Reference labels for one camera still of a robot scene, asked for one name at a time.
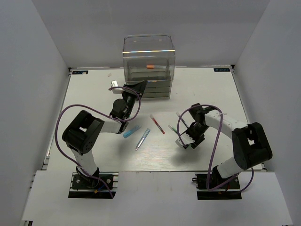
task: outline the marker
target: marker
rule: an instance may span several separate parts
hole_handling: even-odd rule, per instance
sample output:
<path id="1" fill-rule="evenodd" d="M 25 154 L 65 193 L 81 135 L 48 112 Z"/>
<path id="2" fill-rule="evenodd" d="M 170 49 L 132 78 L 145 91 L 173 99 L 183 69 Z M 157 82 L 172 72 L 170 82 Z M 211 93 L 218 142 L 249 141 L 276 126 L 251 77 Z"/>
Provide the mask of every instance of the marker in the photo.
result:
<path id="1" fill-rule="evenodd" d="M 160 125 L 157 123 L 157 121 L 155 120 L 154 116 L 152 114 L 150 114 L 150 118 L 154 121 L 154 123 L 158 126 L 159 130 L 161 130 L 161 132 L 163 134 L 165 134 L 164 130 L 160 127 Z"/>
<path id="2" fill-rule="evenodd" d="M 138 142 L 138 144 L 137 144 L 137 146 L 136 146 L 136 148 L 135 148 L 136 151 L 137 151 L 138 148 L 142 145 L 143 141 L 146 139 L 146 137 L 147 137 L 147 135 L 150 133 L 150 131 L 151 131 L 151 130 L 150 130 L 149 128 L 146 129 L 145 133 L 143 134 L 143 136 L 141 137 L 141 139 L 139 140 L 139 142 Z"/>
<path id="3" fill-rule="evenodd" d="M 181 118 L 181 121 L 183 122 L 183 124 L 186 126 L 186 128 L 189 128 L 189 126 L 187 125 L 187 123 L 184 121 L 184 119 L 183 118 Z"/>
<path id="4" fill-rule="evenodd" d="M 123 134 L 123 137 L 124 137 L 124 138 L 129 137 L 130 135 L 132 135 L 133 133 L 135 133 L 135 132 L 136 132 L 138 129 L 140 129 L 140 128 L 141 128 L 141 126 L 135 126 L 135 127 L 132 128 L 131 130 L 125 132 L 125 133 Z"/>
<path id="5" fill-rule="evenodd" d="M 173 132 L 175 132 L 176 134 L 178 134 L 177 130 L 176 130 L 172 125 L 169 124 L 168 127 L 169 127 Z"/>

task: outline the robotic arm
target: robotic arm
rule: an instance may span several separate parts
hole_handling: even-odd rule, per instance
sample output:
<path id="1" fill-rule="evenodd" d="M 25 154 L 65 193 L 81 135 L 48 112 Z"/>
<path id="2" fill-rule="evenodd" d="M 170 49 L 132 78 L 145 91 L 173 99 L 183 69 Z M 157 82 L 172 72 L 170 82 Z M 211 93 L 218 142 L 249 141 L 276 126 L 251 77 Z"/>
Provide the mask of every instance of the robotic arm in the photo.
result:
<path id="1" fill-rule="evenodd" d="M 136 91 L 142 96 L 147 81 L 135 85 L 124 85 Z M 112 87 L 118 86 L 116 81 L 111 83 Z M 137 95 L 127 89 L 114 89 L 113 93 L 122 94 L 122 99 L 117 99 L 113 103 L 110 113 L 111 119 L 106 117 L 96 118 L 87 111 L 81 111 L 63 133 L 63 141 L 72 150 L 76 161 L 82 168 L 94 177 L 98 177 L 99 168 L 96 166 L 92 154 L 92 148 L 99 133 L 122 133 L 128 122 L 121 122 L 116 119 L 128 119 L 134 107 Z M 91 187 L 97 185 L 98 181 L 86 177 L 81 168 L 76 168 L 77 173 L 84 178 Z"/>
<path id="2" fill-rule="evenodd" d="M 220 126 L 220 113 L 212 107 L 203 108 L 200 104 L 192 105 L 189 113 L 195 120 L 190 127 L 176 140 L 180 147 L 196 148 L 205 140 L 204 133 L 209 127 L 218 129 Z M 223 116 L 221 133 L 232 139 L 233 157 L 215 166 L 212 179 L 215 184 L 221 184 L 229 177 L 247 170 L 257 164 L 272 158 L 273 154 L 261 124 L 255 122 L 246 124 Z"/>

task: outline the orange eraser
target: orange eraser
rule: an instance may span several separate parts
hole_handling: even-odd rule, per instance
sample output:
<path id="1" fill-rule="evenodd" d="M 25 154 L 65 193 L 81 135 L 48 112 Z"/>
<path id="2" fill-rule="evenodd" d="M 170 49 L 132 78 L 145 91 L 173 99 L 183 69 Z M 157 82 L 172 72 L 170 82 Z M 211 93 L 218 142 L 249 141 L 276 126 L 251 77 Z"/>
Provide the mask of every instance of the orange eraser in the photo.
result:
<path id="1" fill-rule="evenodd" d="M 148 68 L 148 69 L 154 69 L 155 65 L 146 65 L 146 68 Z"/>

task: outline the transparent container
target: transparent container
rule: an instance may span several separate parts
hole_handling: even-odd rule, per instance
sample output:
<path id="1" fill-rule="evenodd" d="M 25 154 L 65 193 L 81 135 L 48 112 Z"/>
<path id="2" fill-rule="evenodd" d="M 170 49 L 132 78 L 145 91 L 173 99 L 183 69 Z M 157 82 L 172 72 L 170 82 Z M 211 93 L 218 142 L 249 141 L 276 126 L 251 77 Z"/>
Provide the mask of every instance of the transparent container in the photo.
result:
<path id="1" fill-rule="evenodd" d="M 127 84 L 149 81 L 143 98 L 170 97 L 174 79 L 175 49 L 164 34 L 124 38 L 123 67 Z"/>

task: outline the blue pen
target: blue pen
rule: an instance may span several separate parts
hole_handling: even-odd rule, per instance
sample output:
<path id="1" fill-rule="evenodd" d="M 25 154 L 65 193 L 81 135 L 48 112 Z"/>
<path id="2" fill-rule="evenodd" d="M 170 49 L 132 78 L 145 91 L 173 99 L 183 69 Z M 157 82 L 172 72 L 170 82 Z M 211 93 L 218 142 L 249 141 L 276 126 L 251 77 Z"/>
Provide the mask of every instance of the blue pen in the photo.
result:
<path id="1" fill-rule="evenodd" d="M 137 151 L 138 148 L 142 145 L 143 141 L 146 139 L 146 137 L 147 137 L 147 135 L 149 134 L 149 132 L 150 132 L 150 129 L 147 128 L 146 131 L 145 131 L 145 133 L 143 134 L 143 136 L 141 137 L 141 139 L 139 140 L 139 142 L 138 142 L 138 144 L 137 144 L 137 146 L 136 146 L 136 148 L 135 148 L 136 151 Z"/>
<path id="2" fill-rule="evenodd" d="M 128 132 L 125 132 L 124 134 L 123 134 L 123 137 L 124 138 L 127 138 L 127 137 L 129 137 L 130 135 L 132 135 L 133 133 L 135 133 L 138 129 L 140 129 L 141 128 L 141 126 L 135 126 L 134 128 L 132 128 L 131 130 L 129 130 Z"/>

